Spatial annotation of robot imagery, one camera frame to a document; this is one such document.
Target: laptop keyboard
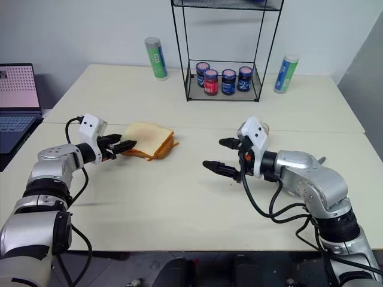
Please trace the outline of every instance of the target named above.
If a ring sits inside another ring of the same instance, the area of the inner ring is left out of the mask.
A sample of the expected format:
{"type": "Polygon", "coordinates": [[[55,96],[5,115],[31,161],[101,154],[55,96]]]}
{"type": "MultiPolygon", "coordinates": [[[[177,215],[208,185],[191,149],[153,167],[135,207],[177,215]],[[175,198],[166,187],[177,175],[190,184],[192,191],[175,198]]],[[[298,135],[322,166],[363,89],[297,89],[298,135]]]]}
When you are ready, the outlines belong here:
{"type": "Polygon", "coordinates": [[[33,116],[18,117],[0,117],[0,132],[23,132],[29,123],[34,119],[33,116]]]}

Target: red jar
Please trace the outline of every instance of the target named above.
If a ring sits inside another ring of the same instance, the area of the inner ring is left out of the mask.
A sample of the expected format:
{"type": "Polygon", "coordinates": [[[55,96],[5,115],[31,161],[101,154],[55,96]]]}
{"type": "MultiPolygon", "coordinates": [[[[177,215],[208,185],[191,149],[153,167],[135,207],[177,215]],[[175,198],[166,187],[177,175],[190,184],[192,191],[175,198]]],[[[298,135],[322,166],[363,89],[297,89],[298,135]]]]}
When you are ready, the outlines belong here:
{"type": "Polygon", "coordinates": [[[209,96],[215,96],[218,93],[218,72],[216,70],[209,69],[203,73],[203,87],[209,96]]]}

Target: can label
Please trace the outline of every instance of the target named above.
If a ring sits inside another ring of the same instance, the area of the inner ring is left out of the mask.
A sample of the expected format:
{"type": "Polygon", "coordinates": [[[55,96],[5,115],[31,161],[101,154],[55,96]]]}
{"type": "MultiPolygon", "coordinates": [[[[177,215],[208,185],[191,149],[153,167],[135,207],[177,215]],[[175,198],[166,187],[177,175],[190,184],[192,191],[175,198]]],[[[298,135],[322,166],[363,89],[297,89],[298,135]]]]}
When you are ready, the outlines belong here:
{"type": "Polygon", "coordinates": [[[153,67],[154,76],[156,78],[164,78],[168,75],[165,60],[162,54],[162,48],[149,48],[148,55],[151,66],[153,67]]]}
{"type": "Polygon", "coordinates": [[[235,92],[235,83],[222,83],[222,92],[231,94],[235,92]]]}
{"type": "Polygon", "coordinates": [[[286,91],[288,84],[293,77],[297,63],[290,63],[283,60],[281,69],[279,70],[278,78],[275,82],[275,89],[278,91],[286,91]]]}
{"type": "Polygon", "coordinates": [[[200,87],[203,87],[203,76],[197,76],[197,83],[200,87]]]}
{"type": "Polygon", "coordinates": [[[218,83],[205,82],[205,91],[212,94],[218,92],[218,83]]]}
{"type": "Polygon", "coordinates": [[[250,89],[250,81],[238,80],[238,90],[248,91],[250,89]]]}

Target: jar label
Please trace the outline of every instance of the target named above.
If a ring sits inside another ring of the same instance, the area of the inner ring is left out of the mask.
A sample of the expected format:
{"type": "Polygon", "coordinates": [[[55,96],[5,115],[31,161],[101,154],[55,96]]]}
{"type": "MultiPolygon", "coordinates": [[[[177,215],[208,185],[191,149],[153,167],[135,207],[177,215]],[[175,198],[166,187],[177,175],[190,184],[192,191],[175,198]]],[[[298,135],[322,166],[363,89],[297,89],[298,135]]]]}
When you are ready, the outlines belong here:
{"type": "Polygon", "coordinates": [[[218,92],[218,82],[209,83],[205,81],[205,91],[212,94],[218,92]]]}
{"type": "Polygon", "coordinates": [[[197,76],[197,82],[200,87],[203,87],[203,76],[197,76]]]}
{"type": "Polygon", "coordinates": [[[247,91],[250,89],[250,81],[238,80],[238,90],[247,91]]]}
{"type": "Polygon", "coordinates": [[[222,83],[222,92],[226,94],[231,94],[235,92],[235,83],[222,83]]]}

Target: laptop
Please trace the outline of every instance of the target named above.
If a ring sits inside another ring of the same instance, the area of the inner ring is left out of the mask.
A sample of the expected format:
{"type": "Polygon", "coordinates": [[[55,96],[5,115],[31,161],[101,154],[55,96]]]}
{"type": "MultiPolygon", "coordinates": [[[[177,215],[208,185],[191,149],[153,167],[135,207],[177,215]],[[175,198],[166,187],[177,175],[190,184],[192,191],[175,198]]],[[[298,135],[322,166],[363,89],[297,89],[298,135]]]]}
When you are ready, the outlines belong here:
{"type": "Polygon", "coordinates": [[[0,64],[0,154],[9,154],[41,120],[32,64],[0,64]]]}

